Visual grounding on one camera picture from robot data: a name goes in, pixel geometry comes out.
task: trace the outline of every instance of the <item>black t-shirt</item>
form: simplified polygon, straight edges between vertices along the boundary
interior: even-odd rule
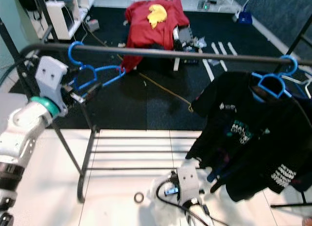
[[[298,102],[257,101],[250,90],[257,81],[250,73],[224,73],[192,103],[208,120],[186,159],[217,171],[217,186],[226,184],[234,201],[267,186],[281,192],[311,153],[311,124]]]

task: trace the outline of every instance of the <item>wall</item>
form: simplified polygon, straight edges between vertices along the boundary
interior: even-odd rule
[[[19,0],[0,0],[0,17],[19,51],[25,46],[39,41]],[[6,70],[6,68],[1,68],[11,63],[13,63],[13,59],[0,37],[0,77]]]
[[[241,5],[246,0],[236,0]],[[250,0],[247,11],[290,46],[312,14],[312,0]],[[312,26],[307,31],[312,39]],[[295,49],[302,58],[312,59],[312,49],[300,43]]]

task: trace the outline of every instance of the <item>small ring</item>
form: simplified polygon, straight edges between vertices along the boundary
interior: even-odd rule
[[[143,195],[143,193],[137,192],[137,193],[135,194],[134,201],[135,201],[136,203],[141,203],[143,200],[144,200],[144,195]]]

